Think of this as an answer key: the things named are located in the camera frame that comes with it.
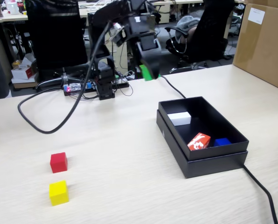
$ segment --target yellow cube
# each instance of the yellow cube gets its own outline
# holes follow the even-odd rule
[[[66,182],[60,181],[50,184],[49,196],[52,206],[68,202],[69,192]]]

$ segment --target red cube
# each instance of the red cube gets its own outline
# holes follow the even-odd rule
[[[52,154],[50,165],[53,173],[67,171],[68,160],[66,159],[65,153]]]

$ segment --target desk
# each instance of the desk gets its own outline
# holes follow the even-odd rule
[[[176,0],[176,4],[192,4],[192,3],[203,3],[203,0]],[[244,3],[244,0],[235,0],[235,3]],[[79,2],[79,5],[89,5],[92,3],[86,3],[86,2]],[[166,6],[166,5],[172,5],[174,4],[173,1],[159,1],[155,2],[155,6]],[[88,8],[82,8],[79,9],[80,16],[81,17],[87,17]],[[18,15],[11,15],[8,14],[5,10],[3,12],[4,17],[0,17],[0,22],[7,22],[7,21],[24,21],[28,20],[28,17],[26,15],[18,14]]]
[[[204,96],[249,139],[245,164],[278,214],[278,88],[233,65],[166,77],[185,96]],[[26,96],[0,100],[0,224],[272,223],[266,194],[243,169],[184,179],[156,124],[158,102],[181,96],[162,78],[130,84],[131,97],[118,90],[114,99],[81,101],[51,135],[19,115]],[[51,92],[22,110],[50,130],[74,101]],[[69,169],[52,174],[50,155],[59,152]],[[70,201],[52,207],[49,184],[60,180]]]

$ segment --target red and white package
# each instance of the red and white package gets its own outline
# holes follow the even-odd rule
[[[190,141],[188,147],[191,151],[206,148],[209,145],[210,137],[206,134],[198,133],[193,140]]]

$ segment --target chair armrest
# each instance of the chair armrest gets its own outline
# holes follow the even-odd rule
[[[189,34],[185,31],[182,31],[181,29],[178,29],[176,27],[165,27],[165,30],[167,30],[167,32],[170,32],[171,29],[174,29],[176,31],[179,31],[182,33],[182,35],[184,36],[184,38],[187,38],[189,36]]]

